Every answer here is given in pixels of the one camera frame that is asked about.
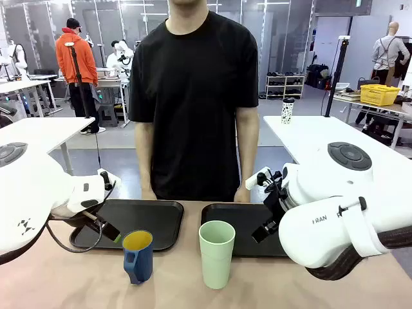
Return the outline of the person's left hand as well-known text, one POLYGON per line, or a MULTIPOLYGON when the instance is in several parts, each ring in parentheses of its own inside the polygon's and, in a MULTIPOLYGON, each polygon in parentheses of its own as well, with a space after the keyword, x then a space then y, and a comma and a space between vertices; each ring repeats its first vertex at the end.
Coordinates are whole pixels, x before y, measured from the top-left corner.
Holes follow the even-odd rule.
POLYGON ((234 195, 234 202, 250 203, 250 191, 244 186, 239 187, 234 195))

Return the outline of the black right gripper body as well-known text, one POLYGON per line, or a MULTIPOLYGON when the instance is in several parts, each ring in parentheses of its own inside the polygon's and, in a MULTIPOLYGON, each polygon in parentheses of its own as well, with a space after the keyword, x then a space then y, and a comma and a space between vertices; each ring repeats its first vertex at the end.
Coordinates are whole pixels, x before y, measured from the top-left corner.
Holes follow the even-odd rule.
POLYGON ((278 226, 280 224, 281 219, 285 215, 286 211, 288 210, 285 200, 288 198, 286 193, 286 189, 282 188, 282 174, 280 171, 276 171, 274 174, 267 170, 268 177, 266 178, 266 183, 268 186, 265 189, 265 193, 268 196, 264 200, 264 205, 267 209, 271 212, 271 217, 266 220, 267 221, 275 221, 278 226))

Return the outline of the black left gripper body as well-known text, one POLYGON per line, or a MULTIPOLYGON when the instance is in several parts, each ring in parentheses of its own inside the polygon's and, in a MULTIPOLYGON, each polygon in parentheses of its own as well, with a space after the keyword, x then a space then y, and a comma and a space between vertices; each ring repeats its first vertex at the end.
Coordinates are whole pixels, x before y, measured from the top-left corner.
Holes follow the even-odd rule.
POLYGON ((85 210, 86 214, 83 211, 76 213, 70 218, 65 218, 57 214, 50 214, 50 219, 52 221, 63 221, 72 227, 83 227, 88 226, 91 229, 99 229, 98 223, 103 227, 106 225, 106 221, 103 217, 97 214, 97 212, 104 206, 105 202, 99 203, 95 206, 89 207, 85 210))

